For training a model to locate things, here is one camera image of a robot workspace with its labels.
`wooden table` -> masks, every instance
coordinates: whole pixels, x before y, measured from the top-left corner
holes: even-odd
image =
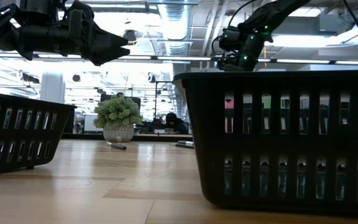
[[[220,210],[201,194],[195,151],[168,143],[62,140],[54,160],[0,174],[0,223],[358,223]]]

